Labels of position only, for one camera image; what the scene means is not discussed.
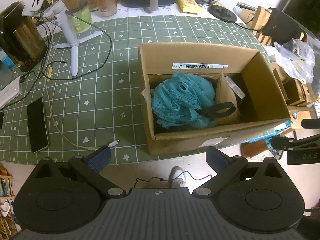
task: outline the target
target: white cable connector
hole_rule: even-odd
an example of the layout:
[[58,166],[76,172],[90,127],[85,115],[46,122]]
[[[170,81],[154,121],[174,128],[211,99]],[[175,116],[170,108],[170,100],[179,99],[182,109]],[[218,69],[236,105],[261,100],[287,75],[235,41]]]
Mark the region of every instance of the white cable connector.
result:
[[111,148],[111,147],[117,145],[117,144],[118,144],[118,141],[120,141],[120,140],[115,140],[115,141],[113,141],[112,143],[109,143],[108,146]]

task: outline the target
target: table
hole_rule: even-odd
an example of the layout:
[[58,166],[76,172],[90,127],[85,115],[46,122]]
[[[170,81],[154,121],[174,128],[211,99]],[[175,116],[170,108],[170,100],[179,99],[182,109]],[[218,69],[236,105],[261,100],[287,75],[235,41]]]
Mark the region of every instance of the table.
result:
[[[52,112],[50,118],[44,78],[23,101],[4,110],[3,128],[0,130],[0,161],[37,164],[43,157],[63,162],[75,155],[87,156],[92,150],[83,150],[69,144],[57,132],[77,145],[102,146],[115,139],[110,164],[134,163],[167,159],[199,153],[199,150],[161,156],[149,156],[140,110],[141,70],[138,65],[138,45],[141,42],[206,42],[258,49],[269,62],[268,55],[251,31],[220,20],[182,15],[147,15],[109,19],[95,23],[112,37],[113,49],[104,67],[75,81],[47,83]],[[83,37],[96,29],[81,33]],[[53,43],[66,42],[62,33],[55,33]],[[105,60],[110,42],[101,35],[79,46],[78,75],[99,67]],[[67,65],[53,64],[52,78],[70,78],[70,49],[51,49],[49,62],[66,60]],[[15,67],[13,78],[22,72]],[[34,83],[29,75],[22,85],[22,98]],[[28,139],[28,104],[43,97],[50,146],[43,152],[31,153]]]

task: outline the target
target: white star print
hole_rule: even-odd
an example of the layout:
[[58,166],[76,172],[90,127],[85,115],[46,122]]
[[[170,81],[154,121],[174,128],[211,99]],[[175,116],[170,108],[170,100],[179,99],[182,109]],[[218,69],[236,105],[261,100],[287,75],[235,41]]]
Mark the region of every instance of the white star print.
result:
[[126,155],[123,155],[123,159],[124,160],[126,160],[126,161],[128,161],[128,159],[129,159],[130,157],[126,154]]

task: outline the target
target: black phone screen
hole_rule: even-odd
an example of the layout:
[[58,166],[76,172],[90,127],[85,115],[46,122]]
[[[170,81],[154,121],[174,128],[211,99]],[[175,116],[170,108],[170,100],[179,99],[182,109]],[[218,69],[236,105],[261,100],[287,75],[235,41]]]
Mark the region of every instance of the black phone screen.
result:
[[27,117],[31,152],[35,153],[49,145],[42,98],[27,106]]

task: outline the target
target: yellow packet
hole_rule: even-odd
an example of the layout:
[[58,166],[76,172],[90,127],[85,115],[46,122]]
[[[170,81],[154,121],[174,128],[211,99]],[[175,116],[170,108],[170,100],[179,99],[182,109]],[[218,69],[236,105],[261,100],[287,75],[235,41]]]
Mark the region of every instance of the yellow packet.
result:
[[201,7],[196,3],[195,0],[178,0],[178,4],[183,12],[188,13],[201,13]]

